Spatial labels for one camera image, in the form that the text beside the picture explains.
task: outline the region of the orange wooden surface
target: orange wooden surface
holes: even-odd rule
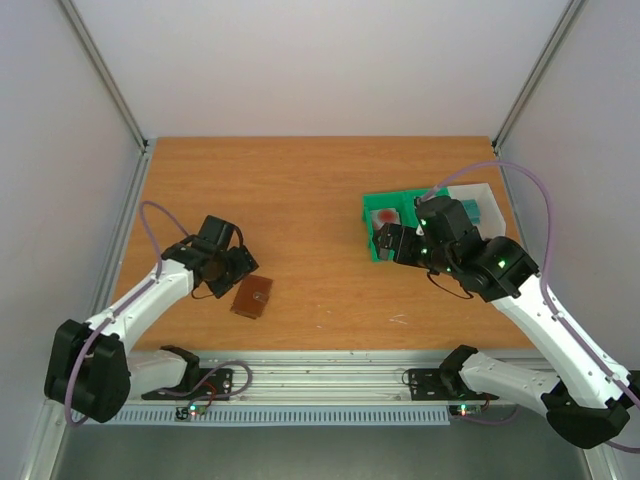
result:
[[[220,300],[186,298],[141,338],[139,349],[171,343],[197,350],[442,349],[530,347],[505,317],[479,299],[438,290],[423,270],[372,263],[362,195],[422,188],[493,158],[483,137],[163,138],[143,199],[169,208],[197,232],[212,214],[240,226],[274,280],[264,315],[229,311]],[[498,169],[459,183],[490,183],[516,235]],[[181,234],[160,213],[149,219],[163,247]],[[154,264],[136,220],[117,287],[122,295]],[[442,283],[456,288],[448,279]],[[205,287],[197,292],[207,293]]]

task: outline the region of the metal bracket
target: metal bracket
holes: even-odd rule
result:
[[[469,402],[486,400],[497,400],[495,395],[485,393],[467,392],[459,397],[452,395],[447,387],[440,380],[440,370],[437,368],[412,368],[407,370],[402,376],[402,381],[409,387],[411,400],[419,401],[454,401]]]
[[[207,373],[209,373],[210,370],[211,370],[210,368],[201,368],[200,379],[204,378],[204,376]],[[218,395],[229,393],[231,391],[231,388],[233,387],[233,370],[230,368],[221,368],[216,373],[214,373],[209,378],[207,378],[207,383],[210,383],[211,385],[213,385]],[[210,391],[211,389],[208,386],[202,385],[193,393],[190,393],[189,395],[185,395],[184,397],[173,397],[170,395],[163,395],[158,392],[149,392],[142,395],[142,399],[143,400],[161,400],[161,401],[169,401],[169,402],[175,402],[176,400],[189,401],[189,400],[193,400],[194,398],[206,397],[208,395],[211,395]],[[228,401],[229,398],[228,397],[214,398],[213,400],[215,402],[220,402],[220,401]]]

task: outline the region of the white wall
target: white wall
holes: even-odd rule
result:
[[[0,15],[0,478],[18,478],[55,329],[86,318],[136,146],[56,2]]]
[[[587,3],[503,157],[538,173],[555,199],[559,228],[552,288],[596,341],[627,367],[639,368],[637,0]],[[527,244],[542,259],[543,203],[527,181],[508,175]],[[640,444],[639,432],[636,416],[625,443]],[[627,478],[637,478],[640,456],[621,457]]]
[[[76,0],[149,137],[493,137],[566,3]]]

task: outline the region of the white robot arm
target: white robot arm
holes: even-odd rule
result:
[[[541,294],[538,266],[513,240],[483,240],[462,204],[448,196],[417,202],[418,229],[386,224],[374,236],[381,258],[450,275],[467,292],[478,294],[509,317],[555,369],[538,372],[460,346],[440,366],[452,399],[484,392],[527,407],[547,418],[563,438],[591,448],[615,437],[629,420],[631,399],[640,381],[607,355],[557,301],[557,315],[576,331],[613,372],[603,373],[584,347],[554,316]]]
[[[229,248],[234,232],[240,245]],[[166,346],[151,356],[136,356],[131,354],[133,346],[202,282],[220,298],[257,268],[238,227],[208,216],[197,235],[168,248],[156,268],[112,306],[84,323],[67,320],[58,328],[45,395],[65,403],[71,389],[74,410],[106,422],[127,398],[163,387],[189,391],[199,380],[195,355]]]

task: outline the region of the green container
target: green container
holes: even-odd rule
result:
[[[367,224],[367,235],[369,241],[369,249],[371,250],[371,260],[380,262],[373,246],[373,223],[369,212],[373,210],[382,210],[383,208],[395,208],[400,215],[400,222],[406,227],[418,227],[418,219],[416,218],[414,199],[421,197],[430,189],[423,188],[420,190],[404,190],[402,192],[389,193],[372,193],[364,195],[362,198],[364,209],[362,212],[362,220]],[[449,195],[449,190],[442,188],[436,193],[436,196]]]

